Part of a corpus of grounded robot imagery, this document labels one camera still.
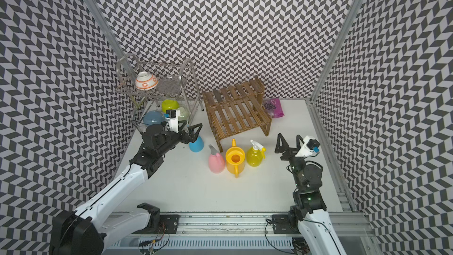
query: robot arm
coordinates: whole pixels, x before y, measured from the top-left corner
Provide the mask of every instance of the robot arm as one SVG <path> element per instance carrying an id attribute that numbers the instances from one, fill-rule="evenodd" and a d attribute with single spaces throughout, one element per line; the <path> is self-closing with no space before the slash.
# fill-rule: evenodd
<path id="1" fill-rule="evenodd" d="M 134 231 L 158 228 L 160 210 L 146 203 L 137 206 L 137 211 L 110 222 L 105 223 L 105 220 L 133 190 L 157 171 L 169 150 L 179 142 L 195 142 L 202 128 L 202 124 L 197 124 L 188 127 L 186 132 L 182 129 L 187 122 L 181 121 L 176 132 L 165 131 L 166 123 L 146 128 L 139 152 L 109 185 L 73 212 L 61 211 L 53 218 L 51 255 L 99 255 Z"/>
<path id="2" fill-rule="evenodd" d="M 327 207 L 319 188 L 323 185 L 323 167 L 315 161 L 305 160 L 319 153 L 319 142 L 311 136 L 296 137 L 296 148 L 290 148 L 281 134 L 277 136 L 275 153 L 289 161 L 297 191 L 293 193 L 295 205 L 288 212 L 289 225 L 303 235 L 313 255 L 346 255 L 343 245 L 333 229 Z"/>

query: dish rack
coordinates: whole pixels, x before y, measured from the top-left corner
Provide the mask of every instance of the dish rack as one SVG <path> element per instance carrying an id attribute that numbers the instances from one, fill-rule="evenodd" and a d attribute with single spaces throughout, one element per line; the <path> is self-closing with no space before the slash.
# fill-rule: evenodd
<path id="1" fill-rule="evenodd" d="M 135 60 L 135 67 L 128 73 L 126 71 L 122 71 L 121 65 L 130 56 L 132 56 Z M 126 94 L 131 99 L 134 105 L 131 121 L 139 130 L 139 124 L 141 123 L 146 111 L 148 111 L 151 108 L 151 105 L 153 105 L 154 103 L 156 103 L 156 106 L 159 107 L 160 100 L 183 100 L 190 111 L 188 125 L 191 125 L 193 118 L 195 117 L 198 104 L 200 104 L 201 110 L 204 111 L 203 103 L 201 102 L 200 88 L 198 87 L 197 74 L 193 65 L 193 61 L 189 58 L 184 60 L 181 65 L 177 65 L 149 61 L 142 62 L 139 60 L 136 54 L 127 53 L 118 60 L 115 70 L 118 80 L 120 81 L 115 91 L 117 93 Z M 140 71 L 149 71 L 156 75 L 156 77 L 159 79 L 157 86 L 149 90 L 137 89 L 135 87 L 135 79 L 137 77 L 136 72 Z M 197 94 L 192 106 L 190 106 L 185 89 L 188 85 L 188 81 L 193 83 Z M 143 114 L 139 116 L 139 109 L 142 105 L 145 104 L 146 109 Z"/>

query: plastic bag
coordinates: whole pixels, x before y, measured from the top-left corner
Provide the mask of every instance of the plastic bag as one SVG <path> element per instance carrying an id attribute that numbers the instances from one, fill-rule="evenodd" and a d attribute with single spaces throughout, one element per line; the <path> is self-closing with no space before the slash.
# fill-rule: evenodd
<path id="1" fill-rule="evenodd" d="M 283 114 L 283 109 L 280 104 L 280 99 L 264 99 L 263 107 L 271 118 L 285 116 L 285 114 Z"/>

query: yellow spray bottle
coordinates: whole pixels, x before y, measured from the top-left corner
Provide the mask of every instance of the yellow spray bottle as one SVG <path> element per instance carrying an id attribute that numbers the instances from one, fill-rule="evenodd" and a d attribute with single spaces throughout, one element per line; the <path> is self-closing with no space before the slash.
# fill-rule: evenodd
<path id="1" fill-rule="evenodd" d="M 253 146 L 247 151 L 247 163 L 252 167 L 257 167 L 261 164 L 263 159 L 266 158 L 266 156 L 264 156 L 266 148 L 253 140 L 250 140 L 250 142 Z"/>

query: wooden slat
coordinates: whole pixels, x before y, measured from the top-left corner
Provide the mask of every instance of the wooden slat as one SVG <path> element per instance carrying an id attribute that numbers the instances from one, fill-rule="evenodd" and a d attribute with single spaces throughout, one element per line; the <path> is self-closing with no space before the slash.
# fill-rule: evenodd
<path id="1" fill-rule="evenodd" d="M 255 83 L 258 85 L 259 88 L 261 88 L 261 91 L 264 92 L 264 83 L 258 77 L 255 79 Z"/>
<path id="2" fill-rule="evenodd" d="M 237 117 L 237 120 L 239 121 L 239 124 L 241 125 L 242 129 L 243 129 L 243 130 L 246 130 L 246 129 L 247 129 L 247 126 L 246 126 L 246 124 L 244 123 L 244 121 L 242 120 L 241 115 L 240 115 L 239 112 L 237 111 L 236 105 L 235 105 L 233 102 L 230 102 L 230 106 L 231 106 L 231 109 L 232 109 L 233 112 L 234 112 L 234 115 Z"/>
<path id="3" fill-rule="evenodd" d="M 204 95 L 206 96 L 207 102 L 209 103 L 210 106 L 216 105 L 216 102 L 212 98 L 212 94 L 210 92 L 205 92 Z"/>
<path id="4" fill-rule="evenodd" d="M 248 96 L 248 95 L 244 92 L 244 90 L 242 89 L 242 85 L 241 85 L 241 84 L 237 84 L 237 85 L 235 85 L 235 87 L 236 87 L 237 91 L 241 94 L 242 97 Z"/>
<path id="5" fill-rule="evenodd" d="M 255 89 L 256 92 L 261 92 L 262 91 L 261 87 L 259 87 L 258 84 L 255 83 L 254 80 L 250 80 L 249 82 L 252 85 L 252 87 Z"/>
<path id="6" fill-rule="evenodd" d="M 244 118 L 245 118 L 244 116 L 239 115 L 239 118 L 235 118 L 234 121 L 239 122 L 239 120 L 244 119 Z"/>
<path id="7" fill-rule="evenodd" d="M 230 100 L 231 100 L 231 99 L 230 99 L 230 95 L 228 94 L 228 92 L 226 91 L 225 88 L 221 88 L 221 89 L 220 89 L 220 92 L 222 92 L 223 97 L 225 98 L 226 101 L 230 101 Z"/>
<path id="8" fill-rule="evenodd" d="M 208 103 L 207 103 L 207 99 L 206 99 L 206 95 L 205 95 L 205 94 L 203 95 L 203 101 L 204 101 L 204 105 L 206 106 L 207 120 L 209 121 L 209 126 L 212 127 L 211 111 L 209 110 L 209 106 L 208 106 Z"/>
<path id="9" fill-rule="evenodd" d="M 249 93 L 249 95 L 254 95 L 256 94 L 249 86 L 249 82 L 244 82 L 242 83 L 244 85 L 244 88 L 246 88 L 246 91 Z"/>
<path id="10" fill-rule="evenodd" d="M 269 122 L 270 121 L 269 116 L 266 114 L 263 107 L 258 103 L 258 101 L 255 99 L 255 97 L 250 96 L 249 99 L 252 102 L 253 106 L 256 108 L 256 111 L 258 112 L 258 114 L 261 115 L 261 119 L 263 120 L 263 122 L 264 123 Z"/>
<path id="11" fill-rule="evenodd" d="M 214 93 L 214 96 L 216 96 L 217 102 L 218 102 L 219 104 L 223 103 L 223 99 L 222 99 L 222 97 L 220 96 L 219 91 L 216 90 L 216 89 L 213 89 L 212 92 Z"/>
<path id="12" fill-rule="evenodd" d="M 253 119 L 256 121 L 256 124 L 258 126 L 261 125 L 261 119 L 256 115 L 255 111 L 253 110 L 253 106 L 250 105 L 248 98 L 244 98 L 244 104 L 246 104 L 246 107 L 249 109 L 250 113 L 253 116 Z"/>
<path id="13" fill-rule="evenodd" d="M 236 90 L 233 88 L 233 86 L 229 86 L 228 89 L 230 90 L 233 99 L 239 99 L 239 96 L 237 95 Z"/>
<path id="14" fill-rule="evenodd" d="M 242 112 L 242 115 L 246 118 L 246 121 L 249 124 L 249 126 L 246 127 L 246 128 L 247 129 L 254 128 L 255 127 L 255 123 L 252 122 L 252 120 L 250 119 L 249 114 L 247 113 L 246 109 L 244 109 L 244 106 L 242 106 L 242 100 L 238 100 L 237 101 L 237 107 Z"/>
<path id="15" fill-rule="evenodd" d="M 217 134 L 219 135 L 219 139 L 225 138 L 225 134 L 223 133 L 222 127 L 220 126 L 219 120 L 217 119 L 216 112 L 213 108 L 209 109 L 209 114 L 211 114 L 212 122 L 216 127 Z"/>
<path id="16" fill-rule="evenodd" d="M 225 115 L 223 114 L 223 111 L 222 111 L 220 105 L 217 106 L 217 111 L 219 112 L 220 118 L 221 118 L 222 121 L 223 121 L 225 130 L 227 131 L 226 133 L 227 133 L 229 136 L 231 136 L 232 133 L 231 133 L 230 126 L 228 125 L 228 121 L 227 121 L 227 119 L 225 118 Z"/>
<path id="17" fill-rule="evenodd" d="M 235 118 L 234 118 L 233 114 L 231 114 L 230 107 L 228 106 L 228 104 L 231 104 L 231 102 L 230 103 L 226 103 L 223 106 L 223 108 L 225 109 L 225 112 L 226 112 L 228 118 L 230 119 L 231 125 L 233 125 L 234 132 L 236 132 L 236 134 L 237 133 L 241 133 L 241 131 L 239 130 L 239 127 L 237 127 L 237 124 L 236 124 L 236 122 L 234 120 Z"/>

